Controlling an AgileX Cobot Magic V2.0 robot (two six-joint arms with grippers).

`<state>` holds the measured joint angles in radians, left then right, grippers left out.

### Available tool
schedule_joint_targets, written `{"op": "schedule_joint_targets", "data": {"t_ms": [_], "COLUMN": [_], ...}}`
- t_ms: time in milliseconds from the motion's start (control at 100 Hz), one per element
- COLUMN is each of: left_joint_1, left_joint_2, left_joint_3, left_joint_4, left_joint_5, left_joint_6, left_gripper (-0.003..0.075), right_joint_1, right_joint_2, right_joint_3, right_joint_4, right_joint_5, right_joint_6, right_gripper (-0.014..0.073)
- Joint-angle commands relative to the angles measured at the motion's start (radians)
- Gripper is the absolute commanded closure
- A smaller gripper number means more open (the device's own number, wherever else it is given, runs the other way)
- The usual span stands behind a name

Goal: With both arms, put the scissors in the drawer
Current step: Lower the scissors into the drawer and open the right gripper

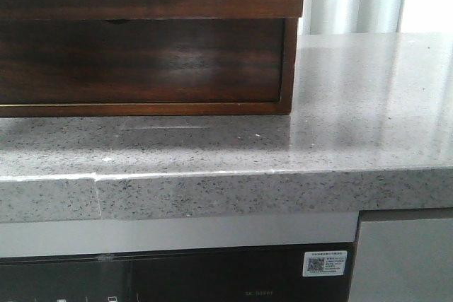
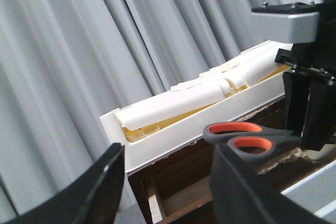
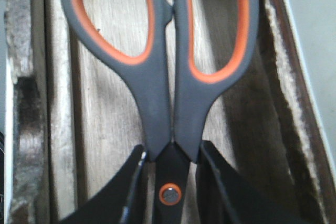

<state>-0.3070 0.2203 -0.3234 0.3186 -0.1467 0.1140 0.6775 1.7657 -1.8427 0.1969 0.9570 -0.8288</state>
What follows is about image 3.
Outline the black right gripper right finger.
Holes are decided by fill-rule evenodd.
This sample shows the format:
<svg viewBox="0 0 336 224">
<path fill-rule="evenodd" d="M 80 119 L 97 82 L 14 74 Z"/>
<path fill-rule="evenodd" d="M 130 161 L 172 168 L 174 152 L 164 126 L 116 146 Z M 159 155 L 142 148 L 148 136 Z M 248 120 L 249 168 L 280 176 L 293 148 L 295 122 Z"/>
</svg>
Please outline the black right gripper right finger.
<svg viewBox="0 0 336 224">
<path fill-rule="evenodd" d="M 247 183 L 210 141 L 200 146 L 196 170 L 201 223 L 301 223 Z"/>
</svg>

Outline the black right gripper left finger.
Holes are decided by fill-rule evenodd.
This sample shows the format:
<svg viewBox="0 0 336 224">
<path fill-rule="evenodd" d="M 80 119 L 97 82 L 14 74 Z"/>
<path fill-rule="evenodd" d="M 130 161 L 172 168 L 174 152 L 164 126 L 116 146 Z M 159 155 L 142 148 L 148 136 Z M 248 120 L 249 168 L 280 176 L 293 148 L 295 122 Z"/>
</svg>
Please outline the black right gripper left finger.
<svg viewBox="0 0 336 224">
<path fill-rule="evenodd" d="M 60 223 L 142 223 L 146 196 L 146 151 L 136 145 L 115 176 Z"/>
</svg>

